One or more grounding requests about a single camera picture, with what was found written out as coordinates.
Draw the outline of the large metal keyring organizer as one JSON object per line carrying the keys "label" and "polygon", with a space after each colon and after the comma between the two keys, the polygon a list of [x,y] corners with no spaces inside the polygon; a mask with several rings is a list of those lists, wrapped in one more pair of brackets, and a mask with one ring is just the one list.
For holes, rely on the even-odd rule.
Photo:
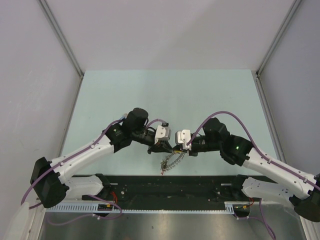
{"label": "large metal keyring organizer", "polygon": [[165,172],[172,170],[181,160],[185,157],[186,153],[175,154],[172,152],[167,155],[160,163],[161,175],[163,176]]}

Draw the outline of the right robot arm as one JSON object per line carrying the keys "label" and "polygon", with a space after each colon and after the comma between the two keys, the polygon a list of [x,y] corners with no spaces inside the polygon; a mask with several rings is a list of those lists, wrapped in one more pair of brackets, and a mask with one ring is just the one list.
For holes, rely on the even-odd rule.
{"label": "right robot arm", "polygon": [[218,151],[231,165],[256,171],[270,179],[260,181],[246,175],[237,175],[231,184],[230,194],[242,201],[245,197],[281,203],[301,217],[320,221],[320,177],[303,172],[260,150],[253,140],[230,134],[225,124],[216,117],[202,126],[204,134],[198,136],[189,129],[175,133],[177,148],[191,156]]}

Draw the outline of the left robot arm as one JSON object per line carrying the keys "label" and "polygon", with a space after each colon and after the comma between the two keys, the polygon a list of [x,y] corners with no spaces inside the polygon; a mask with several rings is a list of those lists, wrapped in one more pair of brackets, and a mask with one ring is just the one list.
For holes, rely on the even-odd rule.
{"label": "left robot arm", "polygon": [[75,177],[75,174],[98,159],[113,155],[137,142],[148,147],[147,153],[172,153],[169,144],[171,129],[162,119],[149,121],[149,114],[142,108],[134,108],[126,117],[111,122],[90,143],[72,153],[52,160],[39,158],[33,167],[30,189],[34,190],[40,204],[49,209],[64,199],[96,196],[105,200],[111,188],[99,174]]}

